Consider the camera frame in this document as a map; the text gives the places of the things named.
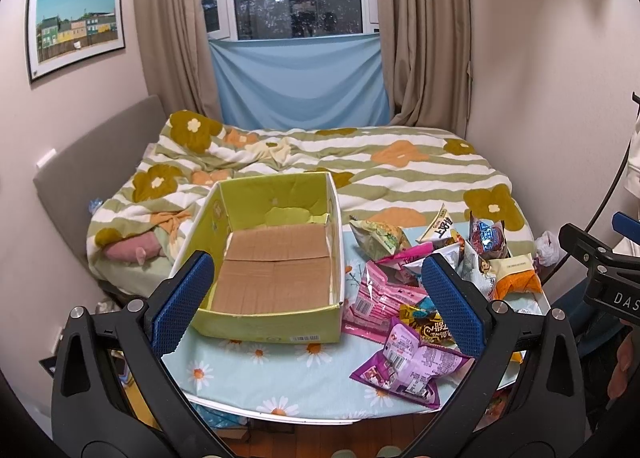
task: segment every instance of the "blue gripper pad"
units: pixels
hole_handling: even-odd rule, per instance
[[[640,244],[640,222],[638,220],[625,213],[615,213],[611,220],[611,226],[618,234],[622,234],[635,244]]]
[[[172,278],[180,279],[180,282],[153,318],[150,342],[158,358],[174,352],[178,347],[180,339],[211,287],[214,275],[213,258],[206,252],[200,252],[195,262],[191,261],[192,258],[193,256],[176,273],[175,278]],[[183,269],[188,265],[191,265],[191,268],[181,277]]]
[[[468,281],[463,281],[440,255],[425,258],[422,285],[449,328],[460,351],[479,358],[492,326],[487,300]]]

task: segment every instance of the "striped blanket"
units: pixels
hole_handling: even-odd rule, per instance
[[[173,114],[135,175],[94,214],[90,264],[114,242],[147,231],[171,260],[213,183],[281,172],[329,171],[342,219],[428,225],[444,203],[454,222],[469,212],[505,222],[512,254],[534,250],[511,182],[473,146],[443,130],[384,127],[242,131],[192,112]]]

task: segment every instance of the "cable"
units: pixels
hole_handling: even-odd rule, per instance
[[[632,99],[636,104],[638,104],[638,106],[640,106],[640,97],[637,96],[635,92],[633,94]],[[640,117],[640,107],[638,108],[638,117]],[[625,171],[626,163],[629,160],[629,151],[630,150],[631,150],[631,142],[629,142],[629,145],[626,146],[625,156],[622,159],[622,164],[620,164],[620,167],[618,168],[618,172],[616,173],[616,177],[613,179],[613,182],[611,183],[611,187],[609,187],[609,190],[607,191],[607,194],[604,197],[604,200],[602,201],[602,203],[598,207],[598,210],[596,211],[596,213],[593,215],[593,218],[591,218],[591,221],[587,224],[586,228],[584,229],[585,232],[589,232],[591,230],[591,228],[595,225],[596,221],[598,221],[598,218],[602,214],[602,211],[604,210],[604,207],[607,206],[607,203],[609,202],[609,199],[611,198],[611,195],[613,194],[613,191],[616,190],[616,187],[618,186],[618,183],[620,182],[620,178],[622,178],[622,174]],[[555,273],[558,270],[560,270],[560,268],[568,261],[568,259],[570,257],[571,257],[570,254],[565,254],[564,258],[562,258],[560,261],[558,261],[558,264],[556,264],[556,266],[553,268],[553,270],[545,277],[545,279],[542,280],[542,285],[543,286],[546,284],[547,281],[549,281],[549,279],[551,279],[555,275]]]

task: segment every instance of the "table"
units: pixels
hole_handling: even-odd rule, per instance
[[[456,224],[468,237],[468,225]],[[405,229],[413,242],[424,228]],[[345,263],[364,266],[348,226],[343,232]],[[355,297],[358,283],[349,280],[346,297]],[[532,294],[510,294],[506,299],[515,310],[530,308]],[[549,305],[544,295],[535,301],[542,313]],[[250,418],[290,424],[340,425],[363,418],[425,412],[418,404],[385,394],[355,380],[350,374],[382,345],[342,334],[340,343],[284,345],[233,342],[200,335],[193,328],[185,333],[177,350],[162,359],[187,398],[203,406]],[[500,384],[513,384],[519,365],[510,363]],[[437,381],[444,404],[457,382]]]

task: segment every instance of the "picture frame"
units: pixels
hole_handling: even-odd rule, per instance
[[[122,0],[27,0],[29,82],[126,47]]]

